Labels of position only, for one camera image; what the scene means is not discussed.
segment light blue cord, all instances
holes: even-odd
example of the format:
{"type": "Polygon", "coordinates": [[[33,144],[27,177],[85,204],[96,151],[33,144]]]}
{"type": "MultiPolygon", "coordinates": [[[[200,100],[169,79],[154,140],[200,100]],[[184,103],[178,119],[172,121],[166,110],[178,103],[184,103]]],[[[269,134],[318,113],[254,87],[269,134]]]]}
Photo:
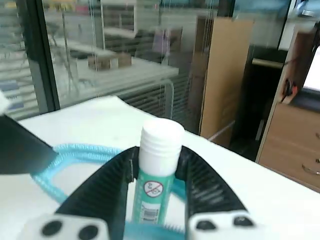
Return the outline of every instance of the light blue cord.
{"type": "MultiPolygon", "coordinates": [[[[32,178],[50,197],[60,204],[68,196],[53,184],[53,178],[57,173],[73,164],[90,163],[103,165],[122,152],[121,149],[114,147],[89,144],[62,144],[54,147],[53,150],[59,153],[58,156],[43,172],[32,175],[32,178]]],[[[175,179],[171,192],[185,201],[185,182],[175,179]]],[[[126,239],[139,240],[149,240],[151,238],[155,240],[183,240],[185,238],[182,231],[172,227],[132,222],[125,223],[124,235],[126,239]]]]}

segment drawer handle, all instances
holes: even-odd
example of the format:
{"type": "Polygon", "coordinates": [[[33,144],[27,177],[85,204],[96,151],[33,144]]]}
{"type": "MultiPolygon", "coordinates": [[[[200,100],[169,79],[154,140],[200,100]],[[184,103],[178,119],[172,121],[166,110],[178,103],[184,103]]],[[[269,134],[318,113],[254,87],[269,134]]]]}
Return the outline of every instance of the drawer handle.
{"type": "Polygon", "coordinates": [[[302,169],[309,174],[320,175],[320,171],[314,171],[314,170],[308,168],[307,166],[305,166],[304,164],[302,164],[302,169]]]}

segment warning symbol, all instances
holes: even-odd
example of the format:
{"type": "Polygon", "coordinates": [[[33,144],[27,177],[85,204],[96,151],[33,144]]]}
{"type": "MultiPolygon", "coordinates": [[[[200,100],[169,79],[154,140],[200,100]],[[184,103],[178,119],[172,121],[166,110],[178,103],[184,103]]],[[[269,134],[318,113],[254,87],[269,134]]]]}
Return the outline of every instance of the warning symbol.
{"type": "Polygon", "coordinates": [[[164,186],[157,181],[147,181],[144,184],[144,191],[151,198],[156,198],[160,196],[163,190],[164,190],[164,186]]]}

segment white desk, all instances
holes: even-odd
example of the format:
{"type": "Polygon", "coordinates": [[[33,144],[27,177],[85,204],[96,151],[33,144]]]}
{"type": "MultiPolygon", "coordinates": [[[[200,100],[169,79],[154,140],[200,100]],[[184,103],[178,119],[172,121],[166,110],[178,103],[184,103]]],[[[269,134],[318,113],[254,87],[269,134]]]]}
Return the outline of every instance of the white desk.
{"type": "MultiPolygon", "coordinates": [[[[64,39],[57,39],[59,47],[65,47],[64,39]]],[[[77,50],[84,53],[95,53],[98,56],[110,56],[115,53],[110,50],[103,50],[95,46],[81,44],[74,40],[67,40],[70,50],[77,50]]],[[[79,95],[64,99],[62,106],[69,106],[76,102],[90,99],[96,96],[117,95],[137,90],[146,89],[152,86],[165,85],[166,116],[171,118],[173,109],[174,85],[170,78],[179,74],[179,69],[156,62],[132,57],[132,65],[119,69],[106,71],[95,71],[88,67],[88,60],[76,60],[79,79],[89,80],[92,87],[81,89],[79,95]]]]}
{"type": "MultiPolygon", "coordinates": [[[[117,97],[93,99],[21,121],[48,144],[85,143],[127,149],[138,146],[143,122],[153,116],[117,97]]],[[[255,218],[267,225],[319,221],[320,194],[191,133],[184,145],[205,159],[229,184],[255,218]]],[[[59,173],[55,183],[70,194],[98,166],[77,164],[59,173]]],[[[135,185],[129,185],[127,219],[135,185]]],[[[0,175],[0,239],[13,240],[30,218],[59,206],[29,175],[0,175]]],[[[166,223],[184,227],[184,204],[171,196],[166,223]]]]}

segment computer screen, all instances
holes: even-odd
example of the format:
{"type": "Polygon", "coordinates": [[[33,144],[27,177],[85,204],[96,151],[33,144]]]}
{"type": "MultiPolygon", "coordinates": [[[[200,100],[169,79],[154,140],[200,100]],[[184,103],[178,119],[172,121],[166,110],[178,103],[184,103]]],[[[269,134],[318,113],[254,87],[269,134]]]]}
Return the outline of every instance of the computer screen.
{"type": "Polygon", "coordinates": [[[320,47],[315,52],[303,88],[320,92],[320,47]]]}

